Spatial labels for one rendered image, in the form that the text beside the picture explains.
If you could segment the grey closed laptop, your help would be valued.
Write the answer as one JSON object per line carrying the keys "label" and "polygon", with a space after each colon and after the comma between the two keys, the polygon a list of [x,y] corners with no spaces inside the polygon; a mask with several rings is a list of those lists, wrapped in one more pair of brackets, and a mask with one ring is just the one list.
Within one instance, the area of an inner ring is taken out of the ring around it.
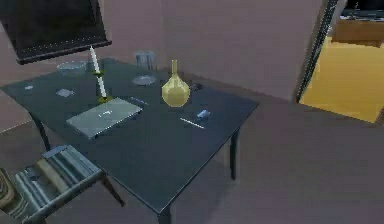
{"label": "grey closed laptop", "polygon": [[142,108],[135,104],[120,98],[114,98],[73,116],[67,119],[66,122],[88,139],[92,139],[141,111]]}

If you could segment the grey striped chair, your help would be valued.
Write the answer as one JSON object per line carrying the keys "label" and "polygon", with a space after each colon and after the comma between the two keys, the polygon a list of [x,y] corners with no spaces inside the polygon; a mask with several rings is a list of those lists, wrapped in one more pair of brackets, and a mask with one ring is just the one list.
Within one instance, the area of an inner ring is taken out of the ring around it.
{"label": "grey striped chair", "polygon": [[0,167],[0,210],[18,224],[47,224],[50,215],[97,182],[125,206],[105,171],[73,146],[57,146],[15,174]]}

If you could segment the thin white pen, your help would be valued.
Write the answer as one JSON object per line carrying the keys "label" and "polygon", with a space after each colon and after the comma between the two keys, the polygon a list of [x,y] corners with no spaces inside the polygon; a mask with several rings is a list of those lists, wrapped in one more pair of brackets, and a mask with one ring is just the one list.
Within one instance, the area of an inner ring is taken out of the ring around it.
{"label": "thin white pen", "polygon": [[197,127],[197,128],[200,128],[200,129],[205,129],[205,127],[201,124],[201,121],[200,120],[188,120],[186,118],[180,118],[181,121],[189,124],[189,125],[192,125],[194,127]]}

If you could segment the yellow round-bellied vase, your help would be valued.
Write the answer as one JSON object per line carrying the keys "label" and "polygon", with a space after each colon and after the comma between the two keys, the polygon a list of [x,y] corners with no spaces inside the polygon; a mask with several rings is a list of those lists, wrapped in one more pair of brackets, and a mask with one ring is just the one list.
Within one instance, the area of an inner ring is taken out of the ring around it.
{"label": "yellow round-bellied vase", "polygon": [[184,106],[190,97],[190,87],[184,82],[178,72],[178,61],[171,60],[170,78],[162,86],[162,98],[170,107]]}

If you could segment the dark blue-grey table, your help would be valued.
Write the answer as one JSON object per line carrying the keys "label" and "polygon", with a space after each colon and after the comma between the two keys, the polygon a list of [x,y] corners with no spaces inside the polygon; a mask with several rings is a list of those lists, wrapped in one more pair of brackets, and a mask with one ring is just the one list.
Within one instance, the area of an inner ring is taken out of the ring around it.
{"label": "dark blue-grey table", "polygon": [[[203,86],[192,92],[183,107],[172,108],[161,97],[167,73],[156,72],[154,84],[137,86],[132,80],[146,74],[146,69],[112,58],[101,63],[109,94],[140,106],[142,111],[93,139],[66,122],[97,106],[93,74],[68,77],[52,72],[7,84],[2,89],[153,210],[159,224],[171,224],[172,202],[225,143],[236,144],[242,124],[258,104]],[[56,92],[61,89],[75,94],[58,96]],[[149,105],[134,101],[131,96]],[[202,110],[208,110],[210,115],[198,118]],[[189,125],[181,117],[200,120],[205,129]]]}

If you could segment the grey round plate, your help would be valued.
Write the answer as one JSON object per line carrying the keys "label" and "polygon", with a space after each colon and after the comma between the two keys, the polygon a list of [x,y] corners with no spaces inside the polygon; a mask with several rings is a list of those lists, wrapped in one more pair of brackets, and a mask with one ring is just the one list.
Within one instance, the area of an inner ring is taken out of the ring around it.
{"label": "grey round plate", "polygon": [[155,81],[156,81],[156,77],[150,76],[150,75],[137,76],[132,80],[134,84],[139,86],[148,86],[153,84]]}

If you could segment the clear glass cup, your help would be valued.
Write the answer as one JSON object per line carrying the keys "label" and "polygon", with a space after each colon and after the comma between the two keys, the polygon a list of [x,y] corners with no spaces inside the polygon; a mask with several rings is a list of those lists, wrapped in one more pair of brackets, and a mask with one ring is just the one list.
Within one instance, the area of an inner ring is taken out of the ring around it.
{"label": "clear glass cup", "polygon": [[148,70],[156,69],[156,56],[153,51],[139,50],[135,53],[136,64]]}

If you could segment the brown wooden cabinet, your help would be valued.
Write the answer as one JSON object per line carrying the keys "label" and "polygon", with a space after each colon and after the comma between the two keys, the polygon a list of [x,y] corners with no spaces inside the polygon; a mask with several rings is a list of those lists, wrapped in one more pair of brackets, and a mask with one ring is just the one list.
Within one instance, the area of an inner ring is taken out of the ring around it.
{"label": "brown wooden cabinet", "polygon": [[332,41],[379,48],[384,43],[384,22],[339,20],[333,27]]}

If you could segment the dark door frame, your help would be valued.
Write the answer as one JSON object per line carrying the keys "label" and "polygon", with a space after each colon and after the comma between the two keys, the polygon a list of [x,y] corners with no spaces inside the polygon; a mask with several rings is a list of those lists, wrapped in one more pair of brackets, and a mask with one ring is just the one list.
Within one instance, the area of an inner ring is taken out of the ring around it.
{"label": "dark door frame", "polygon": [[299,103],[310,83],[323,42],[327,36],[339,0],[322,0],[308,48],[305,53],[301,73],[295,90],[295,102]]}

